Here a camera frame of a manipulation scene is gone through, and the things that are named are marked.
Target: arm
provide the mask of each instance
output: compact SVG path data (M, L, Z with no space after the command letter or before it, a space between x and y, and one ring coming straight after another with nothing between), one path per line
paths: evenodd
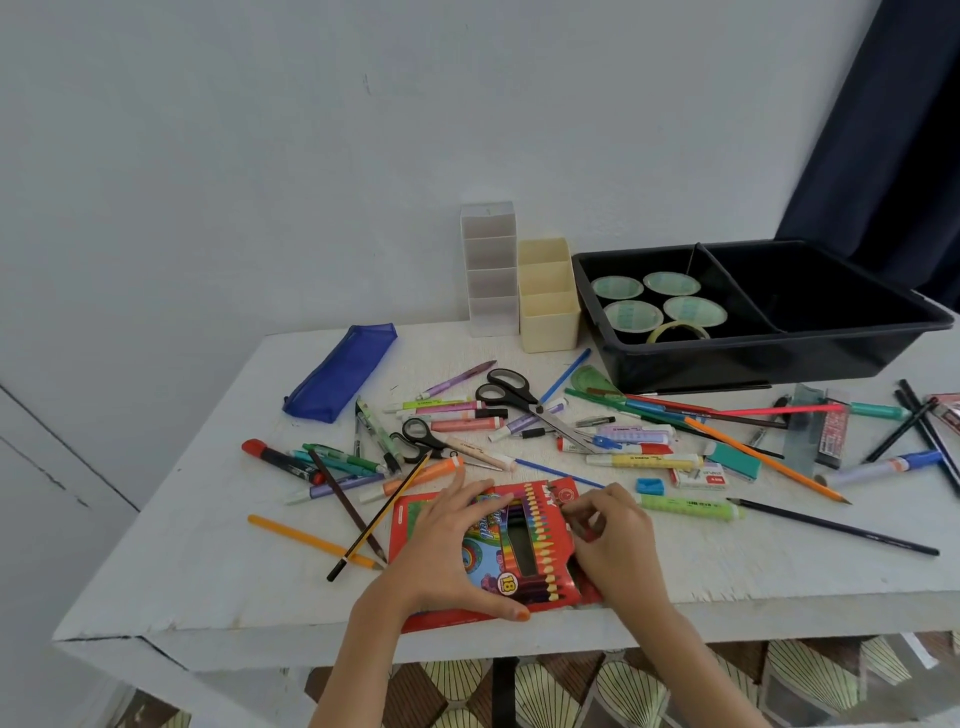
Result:
M633 497L614 483L568 503L564 513L581 568L657 667L689 724L769 728L670 603L653 525ZM587 529L599 537L588 543Z
M420 509L413 537L353 605L309 728L379 728L400 629L415 612L457 608L513 621L530 618L522 604L485 592L467 578L464 532L506 503L500 497L472 503L493 481L465 486L464 480L461 468L450 486Z

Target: dark blue curtain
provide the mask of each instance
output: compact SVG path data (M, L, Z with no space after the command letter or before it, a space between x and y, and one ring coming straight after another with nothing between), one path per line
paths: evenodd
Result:
M960 310L960 0L884 0L780 221Z

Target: yellow highlighter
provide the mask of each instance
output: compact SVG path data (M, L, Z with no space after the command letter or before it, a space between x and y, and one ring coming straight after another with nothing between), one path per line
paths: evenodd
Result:
M677 471L692 471L704 464L700 455L588 455L588 465L604 465L608 468L670 468Z

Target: green highlighter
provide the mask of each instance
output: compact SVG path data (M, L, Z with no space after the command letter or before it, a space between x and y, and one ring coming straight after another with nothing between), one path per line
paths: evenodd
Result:
M682 516L699 516L702 519L717 519L718 521L736 521L741 518L740 509L733 503L724 500L646 496L641 493L634 493L634 498L641 508L650 511L679 513Z

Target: tape roll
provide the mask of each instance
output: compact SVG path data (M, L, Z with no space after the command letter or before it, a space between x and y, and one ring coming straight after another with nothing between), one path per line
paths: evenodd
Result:
M689 328L695 334L697 334L698 339L709 339L710 335L707 333L707 330L696 324L690 324L686 321L668 321L666 324L660 324L654 330L650 332L650 335L647 336L647 344L655 344L657 339L660 338L660 335L666 331L668 328L684 327Z

